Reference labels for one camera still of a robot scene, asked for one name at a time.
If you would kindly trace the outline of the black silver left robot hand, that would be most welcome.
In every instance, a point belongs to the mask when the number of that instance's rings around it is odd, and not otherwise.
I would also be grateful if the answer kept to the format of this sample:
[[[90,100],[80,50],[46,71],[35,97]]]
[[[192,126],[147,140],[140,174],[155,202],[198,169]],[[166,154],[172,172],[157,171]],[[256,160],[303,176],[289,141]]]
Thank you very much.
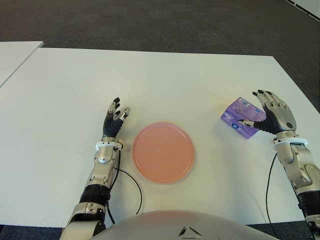
[[[115,98],[109,105],[102,128],[103,138],[116,138],[124,121],[130,114],[131,109],[125,108],[123,111],[118,110],[120,107],[120,98]]]

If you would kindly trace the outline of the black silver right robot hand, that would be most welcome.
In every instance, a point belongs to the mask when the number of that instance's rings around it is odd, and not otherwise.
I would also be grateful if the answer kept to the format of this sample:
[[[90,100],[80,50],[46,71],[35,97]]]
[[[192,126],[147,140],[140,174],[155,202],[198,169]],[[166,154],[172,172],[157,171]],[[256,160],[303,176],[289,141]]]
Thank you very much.
[[[239,124],[273,135],[285,131],[296,131],[297,124],[294,115],[289,106],[282,99],[273,92],[267,90],[258,89],[252,94],[260,101],[265,112],[265,119],[261,121],[240,119],[238,120]]]

